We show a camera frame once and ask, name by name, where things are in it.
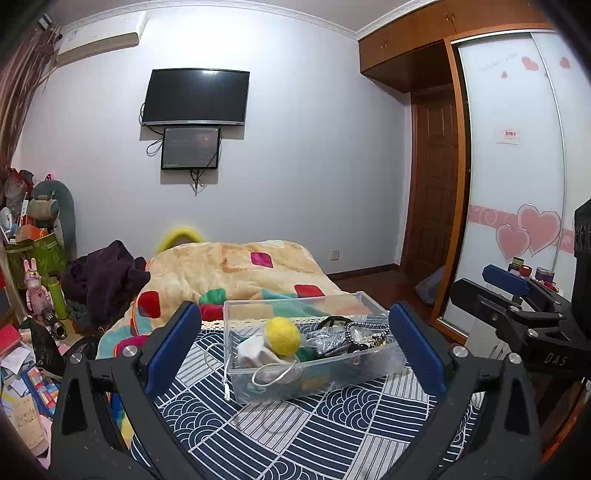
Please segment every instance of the metal bolt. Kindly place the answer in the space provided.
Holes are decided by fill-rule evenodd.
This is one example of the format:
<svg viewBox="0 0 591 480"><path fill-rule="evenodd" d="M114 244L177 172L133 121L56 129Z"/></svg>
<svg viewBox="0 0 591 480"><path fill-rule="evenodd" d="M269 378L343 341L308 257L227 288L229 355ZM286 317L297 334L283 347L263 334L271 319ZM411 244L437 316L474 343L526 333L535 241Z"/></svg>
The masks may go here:
<svg viewBox="0 0 591 480"><path fill-rule="evenodd" d="M464 358L468 356L468 349L462 345L456 345L452 348L452 352L456 357Z"/></svg>
<svg viewBox="0 0 591 480"><path fill-rule="evenodd" d="M521 357L519 356L518 353L511 352L509 354L509 362L511 362L512 364L515 364L515 365L519 365L521 363Z"/></svg>
<svg viewBox="0 0 591 480"><path fill-rule="evenodd" d="M73 353L70 357L70 363L79 364L82 362L82 354L80 352Z"/></svg>
<svg viewBox="0 0 591 480"><path fill-rule="evenodd" d="M123 348L123 356L135 356L138 353L138 348L135 345L128 345Z"/></svg>

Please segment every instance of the green bag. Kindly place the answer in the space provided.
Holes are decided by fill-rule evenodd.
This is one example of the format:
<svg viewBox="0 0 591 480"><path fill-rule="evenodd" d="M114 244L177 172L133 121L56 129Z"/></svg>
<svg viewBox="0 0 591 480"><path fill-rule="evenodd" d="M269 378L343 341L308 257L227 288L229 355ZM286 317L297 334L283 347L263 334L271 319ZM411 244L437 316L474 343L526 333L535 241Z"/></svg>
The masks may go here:
<svg viewBox="0 0 591 480"><path fill-rule="evenodd" d="M63 272L66 269L66 255L64 249L57 243L56 234L51 233L39 240L23 240L16 244L8 244L6 253L10 270L18 288L26 290L25 268L23 260L37 262L37 271L41 275L41 283L47 287L50 273Z"/></svg>

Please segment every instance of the red book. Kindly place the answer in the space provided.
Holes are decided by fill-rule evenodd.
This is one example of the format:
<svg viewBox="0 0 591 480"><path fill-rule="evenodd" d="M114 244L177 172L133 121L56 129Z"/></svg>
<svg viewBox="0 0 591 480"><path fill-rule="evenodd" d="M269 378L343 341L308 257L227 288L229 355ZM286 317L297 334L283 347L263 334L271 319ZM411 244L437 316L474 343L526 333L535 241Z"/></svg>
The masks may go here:
<svg viewBox="0 0 591 480"><path fill-rule="evenodd" d="M4 356L22 339L21 334L12 325L0 329L0 356Z"/></svg>

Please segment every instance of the blanket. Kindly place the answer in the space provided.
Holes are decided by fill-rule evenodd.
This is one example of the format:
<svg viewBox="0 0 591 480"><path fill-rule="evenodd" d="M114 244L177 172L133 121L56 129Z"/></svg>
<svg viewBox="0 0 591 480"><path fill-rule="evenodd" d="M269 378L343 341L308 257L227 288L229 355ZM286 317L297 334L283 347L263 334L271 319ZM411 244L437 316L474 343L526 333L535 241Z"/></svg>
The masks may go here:
<svg viewBox="0 0 591 480"><path fill-rule="evenodd" d="M148 264L150 281L100 340L97 358L113 356L121 340L164 326L185 300L217 327L226 300L273 300L337 295L305 247L269 240L250 244L192 243L159 253ZM204 322L203 328L209 328Z"/></svg>

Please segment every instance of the purple clothes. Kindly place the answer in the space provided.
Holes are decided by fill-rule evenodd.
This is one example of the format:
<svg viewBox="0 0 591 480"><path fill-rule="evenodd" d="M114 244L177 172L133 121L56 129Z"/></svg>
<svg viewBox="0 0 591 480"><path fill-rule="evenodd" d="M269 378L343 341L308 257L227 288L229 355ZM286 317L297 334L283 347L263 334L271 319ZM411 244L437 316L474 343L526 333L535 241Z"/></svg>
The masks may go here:
<svg viewBox="0 0 591 480"><path fill-rule="evenodd" d="M66 300L83 303L95 328L110 328L134 297L150 281L143 257L136 259L120 240L108 247L69 261L61 277Z"/></svg>

